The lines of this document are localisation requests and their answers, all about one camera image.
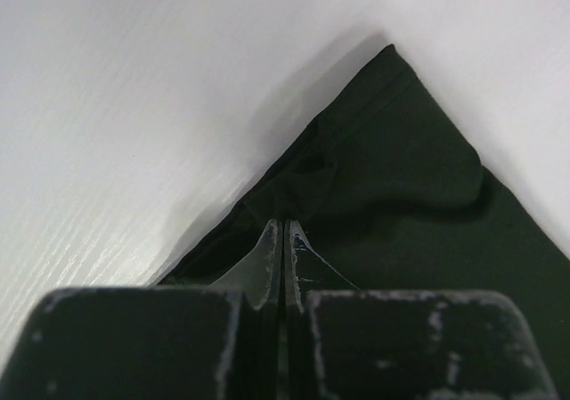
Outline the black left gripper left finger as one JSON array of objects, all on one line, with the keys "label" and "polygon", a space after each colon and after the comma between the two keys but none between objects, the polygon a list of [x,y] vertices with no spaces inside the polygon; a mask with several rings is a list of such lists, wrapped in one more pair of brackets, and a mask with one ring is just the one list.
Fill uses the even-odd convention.
[{"label": "black left gripper left finger", "polygon": [[277,306],[281,290],[282,225],[271,219],[255,247],[210,285],[218,290],[240,290],[253,309]]}]

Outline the black t-shirt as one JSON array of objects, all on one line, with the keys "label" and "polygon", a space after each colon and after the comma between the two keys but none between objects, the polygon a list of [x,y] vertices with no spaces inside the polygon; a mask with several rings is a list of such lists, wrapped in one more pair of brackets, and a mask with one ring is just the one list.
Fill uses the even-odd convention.
[{"label": "black t-shirt", "polygon": [[214,279],[271,219],[362,289],[484,289],[524,313],[560,389],[569,379],[569,262],[393,46],[369,61],[167,275]]}]

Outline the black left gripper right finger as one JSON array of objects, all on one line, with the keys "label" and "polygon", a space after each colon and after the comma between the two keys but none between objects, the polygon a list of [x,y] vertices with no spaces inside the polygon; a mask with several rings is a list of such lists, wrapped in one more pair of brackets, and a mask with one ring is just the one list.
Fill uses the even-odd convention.
[{"label": "black left gripper right finger", "polygon": [[286,222],[283,245],[287,307],[302,314],[312,291],[360,291],[314,250],[298,221]]}]

